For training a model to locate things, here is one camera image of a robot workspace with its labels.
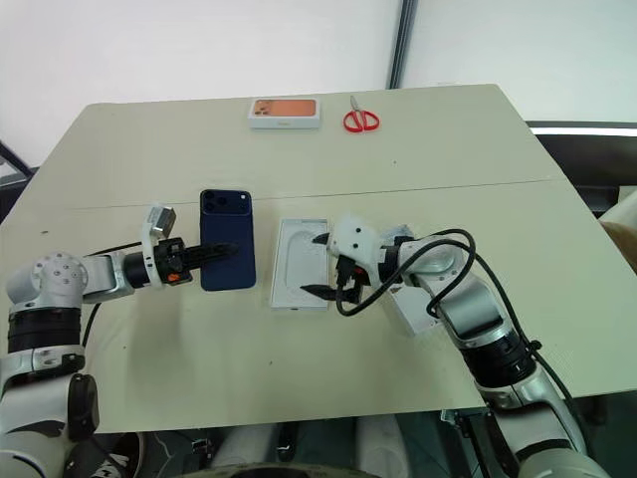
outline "red scissors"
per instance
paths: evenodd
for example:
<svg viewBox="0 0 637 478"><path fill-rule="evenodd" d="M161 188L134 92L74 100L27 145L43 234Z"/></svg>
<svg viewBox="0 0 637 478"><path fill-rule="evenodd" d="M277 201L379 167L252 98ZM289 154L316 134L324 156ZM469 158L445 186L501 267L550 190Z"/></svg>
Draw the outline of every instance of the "red scissors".
<svg viewBox="0 0 637 478"><path fill-rule="evenodd" d="M342 119L342 125L349 132L372 131L380 126L380 119L372 112L361 110L355 97L349 97L351 112Z"/></svg>

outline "white box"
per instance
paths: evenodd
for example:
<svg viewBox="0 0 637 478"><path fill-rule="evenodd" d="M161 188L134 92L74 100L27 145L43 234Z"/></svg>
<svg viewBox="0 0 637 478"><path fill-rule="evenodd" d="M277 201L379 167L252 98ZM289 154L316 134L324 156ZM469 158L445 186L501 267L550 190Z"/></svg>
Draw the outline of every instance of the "white box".
<svg viewBox="0 0 637 478"><path fill-rule="evenodd" d="M310 129L320 126L316 98L256 98L250 104L248 124L254 129Z"/></svg>
<svg viewBox="0 0 637 478"><path fill-rule="evenodd" d="M301 289L328 284L327 248L312 242L325 232L325 219L282 219L272 278L273 309L327 310L327 301Z"/></svg>

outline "smartphone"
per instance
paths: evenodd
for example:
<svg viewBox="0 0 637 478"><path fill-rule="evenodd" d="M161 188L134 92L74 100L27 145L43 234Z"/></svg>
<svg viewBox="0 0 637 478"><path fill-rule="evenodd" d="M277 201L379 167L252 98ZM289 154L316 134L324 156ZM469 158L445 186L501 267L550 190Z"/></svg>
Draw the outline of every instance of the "smartphone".
<svg viewBox="0 0 637 478"><path fill-rule="evenodd" d="M247 289L257 282L252 225L252 198L248 191L206 189L199 198L201 243L231 242L239 251L201 268L204 291Z"/></svg>

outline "black wire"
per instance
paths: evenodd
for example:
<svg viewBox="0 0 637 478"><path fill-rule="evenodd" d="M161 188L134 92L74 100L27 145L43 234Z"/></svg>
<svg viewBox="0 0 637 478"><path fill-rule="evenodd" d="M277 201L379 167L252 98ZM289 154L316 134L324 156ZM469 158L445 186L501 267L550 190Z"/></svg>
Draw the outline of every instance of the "black wire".
<svg viewBox="0 0 637 478"><path fill-rule="evenodd" d="M129 247L137 247L140 246L141 242L131 242L130 244L122 244L121 246L109 247L108 249L103 249L98 252L94 252L93 254L89 254L90 256L98 256L100 254L107 254L108 252L120 251L121 249L128 249Z"/></svg>
<svg viewBox="0 0 637 478"><path fill-rule="evenodd" d="M89 321L87 322L87 326L84 329L84 337L82 338L82 347L84 348L87 347L87 343L89 342L91 327L93 326L93 321L96 319L96 315L98 314L98 310L100 309L101 304L101 302L95 304L93 306L93 310L91 311L91 315L89 316Z"/></svg>
<svg viewBox="0 0 637 478"><path fill-rule="evenodd" d="M458 247L469 252L469 248L465 244L459 243ZM489 279L498 290L498 294L500 295L502 302L505 304L505 308L507 309L507 313L509 314L509 317L511 318L511 322L514 325L514 329L516 329L516 332L518 333L518 335L520 336L520 339L525 344L525 347L527 348L529 353L535 358L535 360L544 368L544 370L546 370L546 373L548 373L550 378L555 382L555 385L557 385L557 388L559 388L559 390L564 395L564 401L566 403L566 407L568 408L568 411L570 411L570 414L573 416L573 419L575 420L575 422L577 423L577 426L579 426L579 429L581 430L581 434L584 439L584 444L586 445L588 456L594 459L595 453L593 450L592 441L590 439L588 430L584 428L584 420L582 419L581 414L579 413L579 408L577 406L577 403L575 403L573 396L570 394L570 391L568 390L564 382L561 380L561 378L559 378L559 375L557 374L557 372L553 369L552 366L548 364L546 359L542 357L541 354L537 351L537 344L530 341L529 338L527 337L527 334L525 334L525 331L522 328L522 325L520 324L520 320L518 319L518 315L516 314L516 311L514 310L514 306L509 300L509 296L507 295L507 292L505 291L505 288L502 286L500 280L496 276L496 273L494 273L491 267L489 267L489 264L487 264L487 261L485 261L482 258L482 256L480 256L480 254L476 254L476 261L485 270L485 272L489 276Z"/></svg>
<svg viewBox="0 0 637 478"><path fill-rule="evenodd" d="M466 251L469 254L469 257L467 259L467 262L465 263L465 266L461 270L460 274L458 274L458 277L454 281L452 281L449 284L449 286L443 289L443 291L441 291L440 294L436 295L431 300L431 302L429 302L429 304L427 305L427 312L430 315L437 317L435 307L440 303L440 301L447 294L449 294L466 277L475 259L480 264L480 266L485 270L485 272L489 276L489 279L496 287L498 294L500 295L503 303L505 304L505 308L507 309L507 313L509 314L509 317L511 318L511 322L514 326L514 329L520 336L520 339L523 341L523 344L525 345L525 348L527 349L528 353L535 358L535 360L544 368L544 370L546 370L546 373L548 373L551 379L555 382L555 385L557 385L557 388L559 388L559 390L564 395L564 401L566 403L566 407L568 408L568 411L570 412L570 414L573 416L573 419L577 423L577 426L579 426L579 429L581 430L581 434L584 439L584 444L586 446L588 456L594 459L594 450L592 447L592 441L590 439L590 435L588 434L587 429L584 428L583 419L581 417L581 414L579 413L579 409L577 407L577 404L575 403L575 400L573 399L573 396L570 394L570 391L568 390L564 382L561 380L561 378L559 378L559 375L557 374L557 372L552 368L552 366L548 364L548 362L544 359L544 357L542 357L541 354L537 351L538 343L532 343L527 337L527 334L525 334L525 331L522 328L522 325L520 324L518 315L516 314L516 311L514 310L513 304L509 300L509 296L507 295L505 288L502 286L500 280L498 279L494 271L491 269L491 267L489 267L489 264L487 263L487 261L485 261L482 258L482 256L480 256L480 254L476 252L476 244L475 244L475 241L473 240L473 237L471 236L471 234L469 234L467 231L464 231L463 229L447 229L445 231L440 231L436 233L436 235L446 235L446 234L462 234L463 236L467 238L469 245L464 244L460 241L454 241L450 239L440 239L438 241L434 241L429 244L426 244L425 246L418 249L411 257L409 257L398 269L396 269L396 271L394 271L394 273L391 276L389 276L389 278L385 282L383 282L378 289L376 289L372 294L370 294L367 299L365 299L358 306L350 310L345 310L343 308L342 286L337 286L336 297L335 297L336 308L342 315L348 316L348 317L363 311L364 309L369 307L371 304L373 304L384 292L386 292L387 289L389 289L394 284L394 282L398 279L398 277L404 274L404 272L420 256L422 256L423 254L425 254L426 252L430 251L431 249L435 247L448 244L448 245L459 247L460 249Z"/></svg>
<svg viewBox="0 0 637 478"><path fill-rule="evenodd" d="M140 246L141 242L131 242L129 244L122 244L121 246L109 247L108 249L103 249L98 252L94 252L93 254L89 254L90 256L99 256L101 254L107 254L108 252L120 251L121 249L128 249L129 247L137 247ZM89 335L91 334L91 327L93 326L93 321L96 319L96 315L98 314L98 310L102 303L95 304L93 309L91 310L91 315L89 316L89 321L87 322L87 326L84 330L84 336L82 338L82 347L86 348L87 343L89 342Z"/></svg>
<svg viewBox="0 0 637 478"><path fill-rule="evenodd" d="M469 234L464 229L446 229L444 231L437 232L434 235L447 235L447 234L462 234L463 236L465 236L467 238L467 241L470 243L470 246L473 249L474 254L470 254L469 259L465 263L465 266L462 268L458 276L453 281L451 281L451 283L445 289L443 289L440 294L434 297L432 301L429 303L429 305L434 303L434 301L436 301L436 304L440 302L440 300L437 300L438 297L442 299L447 294L449 294L458 284L460 284L460 282L467 276L467 274L469 274L469 271L474 261L476 243L474 241L474 238L471 236L471 234ZM411 265L420 258L420 256L422 256L426 252L438 246L444 246L444 245L457 246L458 244L462 244L463 246L465 245L462 242L454 241L451 239L439 239L437 241L430 242L429 244L425 244L416 252L414 252L405 262L403 262L400 265L400 267L396 269L393 272L393 274L391 274L391 276L389 276L387 280L380 285L378 289L376 289L374 292L372 292L369 295L369 297L367 297L367 299L365 299L363 302L361 302L360 304L358 304L356 307L352 309L346 310L342 306L342 285L336 286L336 297L335 297L336 308L338 309L340 314L343 316L346 316L346 317L355 316L356 314L364 311L367 307L371 306L374 302L376 302L376 300L378 300L378 298L380 298L380 296L382 296L398 280L398 278L402 274L404 274L405 271L409 269L409 267L411 267Z"/></svg>
<svg viewBox="0 0 637 478"><path fill-rule="evenodd" d="M128 472L126 471L126 469L123 466L121 466L119 463L117 463L117 460L115 460L112 456L110 456L110 453L104 450L104 448L100 445L100 443L96 440L94 436L92 436L89 439L89 442L96 448L96 450L101 455L104 456L104 458L106 459L108 463L110 463L112 466L115 467L115 469L121 474L122 478L125 478L126 476L128 476Z"/></svg>

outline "table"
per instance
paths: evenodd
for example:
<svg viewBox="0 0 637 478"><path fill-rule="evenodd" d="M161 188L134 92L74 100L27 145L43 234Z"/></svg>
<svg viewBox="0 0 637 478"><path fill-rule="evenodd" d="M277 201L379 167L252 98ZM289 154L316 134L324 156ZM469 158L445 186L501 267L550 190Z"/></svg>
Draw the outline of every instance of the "table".
<svg viewBox="0 0 637 478"><path fill-rule="evenodd" d="M573 394L637 387L608 372L637 335L637 279L500 90L356 97L378 131L342 129L348 94L320 96L319 130L251 131L248 99L93 105L74 122L0 226L2 284L48 251L136 240L154 200L175 207L173 236L188 244L200 190L254 200L255 288L204 293L196 276L102 306L87 350L101 432L480 405L441 328L409 338L377 306L352 318L270 309L280 219L345 211L379 229L468 229Z"/></svg>

